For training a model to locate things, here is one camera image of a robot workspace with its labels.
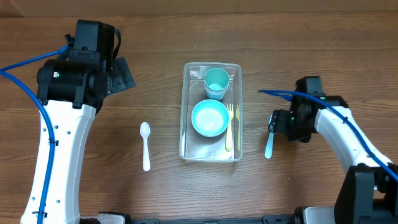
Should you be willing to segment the light blue plastic fork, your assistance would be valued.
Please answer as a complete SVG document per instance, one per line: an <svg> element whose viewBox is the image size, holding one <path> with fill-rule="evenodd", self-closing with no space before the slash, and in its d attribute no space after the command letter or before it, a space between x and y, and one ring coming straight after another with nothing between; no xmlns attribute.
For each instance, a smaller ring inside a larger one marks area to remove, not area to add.
<svg viewBox="0 0 398 224"><path fill-rule="evenodd" d="M274 133L270 132L264 150L264 157L266 159L271 159L272 157L273 144L274 144Z"/></svg>

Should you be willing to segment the yellow plastic fork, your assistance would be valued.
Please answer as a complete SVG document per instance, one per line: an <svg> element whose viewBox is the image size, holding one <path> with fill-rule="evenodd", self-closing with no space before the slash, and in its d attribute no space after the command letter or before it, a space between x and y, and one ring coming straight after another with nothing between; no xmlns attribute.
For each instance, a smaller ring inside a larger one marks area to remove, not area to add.
<svg viewBox="0 0 398 224"><path fill-rule="evenodd" d="M225 144L225 149L229 152L233 148L233 135L232 135L232 119L234 117L234 108L232 103L227 104L227 110L229 114L229 121L228 121L228 127L226 130L226 144Z"/></svg>

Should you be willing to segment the light blue bowl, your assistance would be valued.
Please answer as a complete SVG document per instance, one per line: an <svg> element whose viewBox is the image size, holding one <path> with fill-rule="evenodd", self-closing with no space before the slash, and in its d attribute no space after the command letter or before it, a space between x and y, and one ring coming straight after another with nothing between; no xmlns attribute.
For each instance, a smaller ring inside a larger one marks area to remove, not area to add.
<svg viewBox="0 0 398 224"><path fill-rule="evenodd" d="M223 134L229 121L227 107L217 100L202 100L192 110L191 122L194 130L207 138Z"/></svg>

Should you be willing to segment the white plastic spoon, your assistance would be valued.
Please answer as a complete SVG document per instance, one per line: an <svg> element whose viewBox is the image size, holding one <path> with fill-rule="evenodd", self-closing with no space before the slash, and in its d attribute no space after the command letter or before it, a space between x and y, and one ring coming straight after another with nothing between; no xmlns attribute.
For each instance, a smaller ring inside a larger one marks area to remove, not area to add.
<svg viewBox="0 0 398 224"><path fill-rule="evenodd" d="M148 148L148 137L150 136L150 126L147 122L143 122L140 127L140 135L143 140L143 161L142 166L145 172L150 171L150 156Z"/></svg>

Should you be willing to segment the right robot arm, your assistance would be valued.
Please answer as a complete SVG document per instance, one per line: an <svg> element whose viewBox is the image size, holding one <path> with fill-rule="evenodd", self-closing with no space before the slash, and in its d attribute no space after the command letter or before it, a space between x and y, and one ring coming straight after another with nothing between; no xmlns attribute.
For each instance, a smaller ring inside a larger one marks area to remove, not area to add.
<svg viewBox="0 0 398 224"><path fill-rule="evenodd" d="M318 133L346 173L334 206L297 208L286 223L397 223L397 165L362 132L341 96L326 95L318 76L297 80L293 91L265 93L290 102L271 114L265 158L272 157L275 134L306 143Z"/></svg>

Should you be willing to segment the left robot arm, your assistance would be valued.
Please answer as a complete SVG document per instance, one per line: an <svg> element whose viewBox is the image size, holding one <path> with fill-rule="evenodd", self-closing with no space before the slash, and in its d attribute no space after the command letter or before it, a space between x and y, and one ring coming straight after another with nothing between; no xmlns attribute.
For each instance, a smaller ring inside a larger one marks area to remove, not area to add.
<svg viewBox="0 0 398 224"><path fill-rule="evenodd" d="M104 99L135 87L121 34L99 21L79 20L68 48L37 72L36 97L45 109L34 181L21 223L79 223L79 185L91 125Z"/></svg>

